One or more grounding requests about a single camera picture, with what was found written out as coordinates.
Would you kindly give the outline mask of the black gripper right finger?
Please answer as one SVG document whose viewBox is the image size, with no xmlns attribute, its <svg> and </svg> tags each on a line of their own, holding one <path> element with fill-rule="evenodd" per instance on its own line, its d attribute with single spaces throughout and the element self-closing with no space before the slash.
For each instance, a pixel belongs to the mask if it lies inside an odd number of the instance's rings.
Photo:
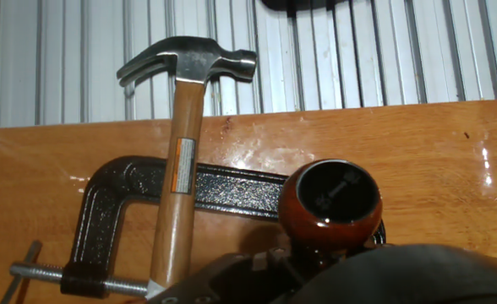
<svg viewBox="0 0 497 304">
<path fill-rule="evenodd" d="M 390 247 L 390 244 L 384 242 L 381 238 L 369 238 L 359 249 L 358 253 L 370 252 L 376 249 Z"/>
</svg>

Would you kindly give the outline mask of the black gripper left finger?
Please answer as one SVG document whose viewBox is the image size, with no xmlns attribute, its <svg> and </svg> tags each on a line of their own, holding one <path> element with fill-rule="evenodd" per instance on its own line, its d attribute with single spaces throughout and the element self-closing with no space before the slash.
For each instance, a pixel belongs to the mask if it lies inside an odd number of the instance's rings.
<svg viewBox="0 0 497 304">
<path fill-rule="evenodd" d="M 228 253 L 148 300 L 155 304 L 284 303 L 307 280 L 291 251 Z"/>
</svg>

